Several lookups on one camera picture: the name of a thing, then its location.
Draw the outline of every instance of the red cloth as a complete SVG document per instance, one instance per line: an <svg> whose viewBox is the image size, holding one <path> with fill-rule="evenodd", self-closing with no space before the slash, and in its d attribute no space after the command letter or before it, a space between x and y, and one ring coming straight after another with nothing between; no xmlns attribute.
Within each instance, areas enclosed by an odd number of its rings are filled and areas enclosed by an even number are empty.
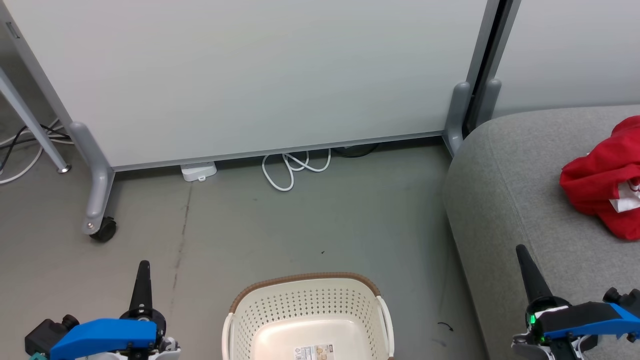
<svg viewBox="0 0 640 360"><path fill-rule="evenodd" d="M640 240L640 208L617 213L618 184L640 183L640 115L619 123L611 137L562 169L560 185L581 213L597 215L617 237Z"/></svg>

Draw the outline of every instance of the white sticker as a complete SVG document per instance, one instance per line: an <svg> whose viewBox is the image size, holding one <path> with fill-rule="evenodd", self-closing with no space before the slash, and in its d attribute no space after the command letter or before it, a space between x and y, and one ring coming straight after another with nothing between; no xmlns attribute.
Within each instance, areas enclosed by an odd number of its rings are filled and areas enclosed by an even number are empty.
<svg viewBox="0 0 640 360"><path fill-rule="evenodd" d="M297 347L293 350L294 360L335 360L332 344Z"/></svg>

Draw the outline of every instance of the basket bottom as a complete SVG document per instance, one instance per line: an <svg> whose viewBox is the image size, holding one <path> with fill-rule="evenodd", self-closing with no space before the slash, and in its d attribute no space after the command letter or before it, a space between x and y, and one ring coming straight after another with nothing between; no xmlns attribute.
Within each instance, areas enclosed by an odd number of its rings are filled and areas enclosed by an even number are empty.
<svg viewBox="0 0 640 360"><path fill-rule="evenodd" d="M269 323L253 337L252 360L371 360L368 334L352 317L317 315Z"/></svg>

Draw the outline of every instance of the white plastic basket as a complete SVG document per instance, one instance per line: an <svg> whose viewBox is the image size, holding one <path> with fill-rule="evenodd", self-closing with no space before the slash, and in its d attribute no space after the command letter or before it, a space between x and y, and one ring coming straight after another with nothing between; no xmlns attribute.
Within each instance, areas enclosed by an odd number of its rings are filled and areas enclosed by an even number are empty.
<svg viewBox="0 0 640 360"><path fill-rule="evenodd" d="M344 272L258 282L238 295L223 360L387 360L394 328L378 288Z"/></svg>

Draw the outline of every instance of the gray sofa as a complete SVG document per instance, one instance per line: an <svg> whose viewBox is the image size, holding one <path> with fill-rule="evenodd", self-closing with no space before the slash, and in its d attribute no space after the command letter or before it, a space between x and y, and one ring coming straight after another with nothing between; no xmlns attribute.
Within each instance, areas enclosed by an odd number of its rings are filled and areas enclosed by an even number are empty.
<svg viewBox="0 0 640 360"><path fill-rule="evenodd" d="M455 155L444 201L491 360L520 359L527 299L515 247L527 246L554 295L602 301L640 288L640 242L615 238L573 209L558 180L640 105L519 113L473 131ZM640 359L640 344L606 336L589 360Z"/></svg>

